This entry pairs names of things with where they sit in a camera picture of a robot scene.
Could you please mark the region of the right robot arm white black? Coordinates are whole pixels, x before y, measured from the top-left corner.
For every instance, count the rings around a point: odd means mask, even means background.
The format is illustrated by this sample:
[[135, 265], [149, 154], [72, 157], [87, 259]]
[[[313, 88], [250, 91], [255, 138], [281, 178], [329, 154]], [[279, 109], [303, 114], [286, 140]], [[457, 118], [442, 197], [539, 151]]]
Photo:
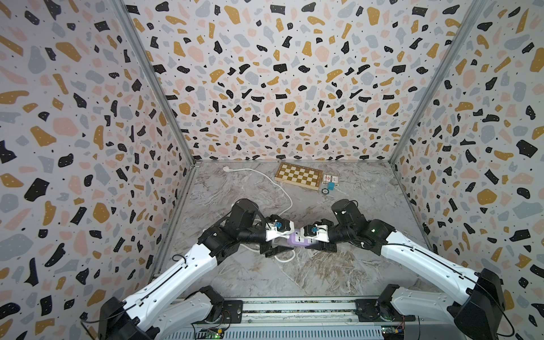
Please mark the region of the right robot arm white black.
[[469, 339], [498, 339], [505, 318], [502, 280], [490, 269], [473, 269], [453, 263], [379, 220], [367, 220], [356, 201], [333, 204], [335, 222], [322, 219], [302, 227], [302, 236], [313, 240], [311, 249], [332, 252], [339, 243], [350, 243], [394, 261], [435, 285], [439, 293], [417, 293], [390, 284], [377, 302], [379, 314], [392, 312], [452, 324]]

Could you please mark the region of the purple power strip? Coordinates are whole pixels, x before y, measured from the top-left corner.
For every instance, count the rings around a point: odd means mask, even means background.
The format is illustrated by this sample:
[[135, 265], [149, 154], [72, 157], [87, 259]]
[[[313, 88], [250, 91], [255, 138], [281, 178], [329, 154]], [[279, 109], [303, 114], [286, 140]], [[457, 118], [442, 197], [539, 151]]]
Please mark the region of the purple power strip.
[[303, 239], [308, 239], [308, 238], [305, 238], [302, 234], [300, 234], [300, 232], [295, 231], [293, 234], [289, 235], [288, 242], [291, 247], [305, 248], [303, 247]]

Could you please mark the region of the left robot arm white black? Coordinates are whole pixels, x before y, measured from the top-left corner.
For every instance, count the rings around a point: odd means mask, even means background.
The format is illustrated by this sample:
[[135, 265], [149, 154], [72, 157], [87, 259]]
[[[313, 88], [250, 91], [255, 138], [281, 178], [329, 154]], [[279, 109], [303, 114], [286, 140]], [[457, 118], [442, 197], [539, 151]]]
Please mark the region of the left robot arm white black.
[[98, 320], [98, 339], [165, 339], [195, 323], [223, 323], [225, 300], [210, 286], [180, 303], [177, 298], [242, 244], [258, 245], [266, 257], [289, 251], [287, 246], [273, 246], [273, 241], [294, 231], [292, 221], [279, 215], [265, 217], [253, 201], [240, 199], [157, 279], [124, 300], [106, 301]]

